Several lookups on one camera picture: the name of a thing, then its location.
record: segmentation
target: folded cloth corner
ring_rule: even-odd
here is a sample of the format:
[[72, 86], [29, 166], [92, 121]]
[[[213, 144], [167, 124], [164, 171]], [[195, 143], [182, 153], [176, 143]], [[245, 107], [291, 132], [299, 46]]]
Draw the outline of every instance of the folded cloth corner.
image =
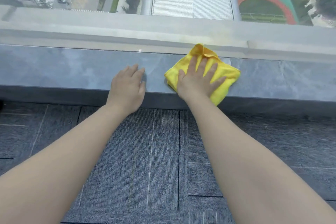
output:
[[225, 64], [220, 60], [215, 52], [204, 47], [202, 44], [196, 44], [186, 56], [180, 59], [171, 69], [165, 73], [165, 78], [167, 79], [168, 85], [171, 86], [176, 92], [179, 70], [182, 69], [185, 73], [187, 73], [189, 63], [193, 56], [197, 56], [196, 70], [201, 60], [204, 57], [208, 58], [204, 75], [206, 75], [213, 64], [218, 63], [217, 70], [213, 75], [211, 82], [226, 76], [225, 82], [219, 86], [210, 96], [211, 101], [217, 106], [228, 94], [229, 87], [239, 78], [240, 70]]

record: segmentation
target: dark gray ledge side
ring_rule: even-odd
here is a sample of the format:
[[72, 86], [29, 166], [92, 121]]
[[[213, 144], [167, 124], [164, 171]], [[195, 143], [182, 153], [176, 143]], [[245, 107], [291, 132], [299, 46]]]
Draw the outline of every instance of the dark gray ledge side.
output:
[[[127, 65], [145, 67], [143, 107], [186, 109], [164, 73], [182, 55], [0, 45], [0, 100], [103, 105], [111, 79]], [[221, 58], [241, 70], [224, 111], [335, 116], [336, 64]]]

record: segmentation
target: cleaning cloth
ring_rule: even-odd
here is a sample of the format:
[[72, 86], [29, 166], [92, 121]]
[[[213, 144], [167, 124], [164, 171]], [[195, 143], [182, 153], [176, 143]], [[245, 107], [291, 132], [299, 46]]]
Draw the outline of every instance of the cleaning cloth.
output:
[[171, 69], [165, 73], [165, 78], [167, 79], [168, 85], [171, 86], [176, 92], [179, 70], [182, 69], [187, 74], [187, 69], [193, 56], [197, 56], [196, 70], [202, 58], [208, 58], [204, 75], [206, 75], [213, 64], [218, 63], [217, 70], [212, 77], [211, 82], [226, 76], [225, 82], [219, 86], [210, 96], [211, 101], [217, 106], [227, 95], [229, 87], [239, 78], [240, 70], [225, 64], [220, 60], [215, 52], [204, 47], [202, 44], [196, 44], [186, 56], [180, 59]]

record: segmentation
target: gray carpet floor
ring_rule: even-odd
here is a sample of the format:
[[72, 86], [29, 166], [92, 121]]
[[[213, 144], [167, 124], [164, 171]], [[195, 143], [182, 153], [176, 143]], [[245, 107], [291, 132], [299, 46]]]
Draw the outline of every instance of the gray carpet floor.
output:
[[[97, 107], [6, 102], [0, 175]], [[336, 209], [333, 118], [231, 114]], [[140, 109], [107, 144], [62, 223], [234, 223], [189, 111]]]

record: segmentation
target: person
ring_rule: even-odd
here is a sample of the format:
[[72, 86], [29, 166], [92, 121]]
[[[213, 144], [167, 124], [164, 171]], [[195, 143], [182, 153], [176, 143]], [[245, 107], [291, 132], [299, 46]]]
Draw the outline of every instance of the person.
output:
[[[237, 224], [336, 223], [335, 211], [266, 147], [240, 130], [211, 101], [225, 80], [210, 83], [213, 65], [179, 73], [177, 92], [197, 122], [216, 181]], [[0, 177], [2, 224], [60, 223], [117, 126], [141, 105], [145, 69], [126, 67], [106, 104], [55, 142]]]

